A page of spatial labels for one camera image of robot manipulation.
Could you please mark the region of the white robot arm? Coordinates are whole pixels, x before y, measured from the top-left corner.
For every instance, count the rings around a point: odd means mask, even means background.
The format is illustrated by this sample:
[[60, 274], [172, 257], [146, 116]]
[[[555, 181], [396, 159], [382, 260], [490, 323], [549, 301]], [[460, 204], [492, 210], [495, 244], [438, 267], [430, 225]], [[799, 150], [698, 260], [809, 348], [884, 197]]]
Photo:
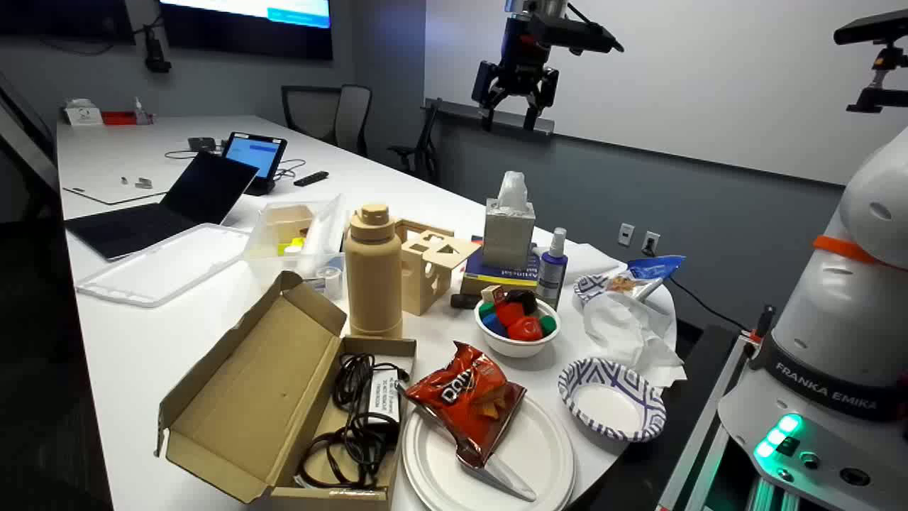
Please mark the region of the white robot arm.
[[717, 401], [753, 472], [833, 511], [908, 511], [908, 129], [844, 184], [775, 329]]

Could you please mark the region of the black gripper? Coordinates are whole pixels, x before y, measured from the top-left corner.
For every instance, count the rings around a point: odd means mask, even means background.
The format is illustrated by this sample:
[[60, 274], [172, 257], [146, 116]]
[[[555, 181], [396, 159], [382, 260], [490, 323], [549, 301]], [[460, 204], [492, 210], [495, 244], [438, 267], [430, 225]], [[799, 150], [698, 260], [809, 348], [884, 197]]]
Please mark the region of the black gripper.
[[559, 71], [546, 68], [549, 48], [570, 55], [620, 51], [620, 44], [593, 21], [565, 21], [552, 14], [509, 18], [504, 23], [502, 55], [495, 62], [478, 62], [474, 99], [481, 106], [481, 129], [490, 130], [492, 109], [504, 98], [524, 98], [524, 130], [535, 129], [539, 113], [555, 98]]

